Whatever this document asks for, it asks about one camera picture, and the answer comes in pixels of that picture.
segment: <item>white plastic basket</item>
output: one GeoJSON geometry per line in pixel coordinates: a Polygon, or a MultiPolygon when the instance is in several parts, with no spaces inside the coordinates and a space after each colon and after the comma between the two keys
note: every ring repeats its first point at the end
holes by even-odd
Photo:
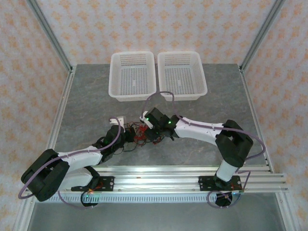
{"type": "MultiPolygon", "coordinates": [[[[195,51],[172,51],[158,54],[159,90],[174,94],[176,101],[197,100],[207,93],[200,55],[195,51]]],[[[167,101],[172,95],[162,94],[167,101]]]]}
{"type": "Polygon", "coordinates": [[[128,51],[111,56],[109,95],[119,101],[146,100],[156,92],[154,55],[128,51]]]}

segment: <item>floral wall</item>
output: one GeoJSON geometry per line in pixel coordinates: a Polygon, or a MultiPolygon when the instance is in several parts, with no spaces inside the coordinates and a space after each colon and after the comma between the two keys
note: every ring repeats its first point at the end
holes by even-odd
{"type": "Polygon", "coordinates": [[[275,0],[38,0],[72,65],[119,51],[197,51],[241,64],[275,0]]]}
{"type": "Polygon", "coordinates": [[[308,230],[308,2],[288,0],[245,73],[275,171],[308,230]]]}
{"type": "Polygon", "coordinates": [[[10,231],[20,177],[44,151],[67,71],[25,0],[0,4],[0,230],[10,231]]]}

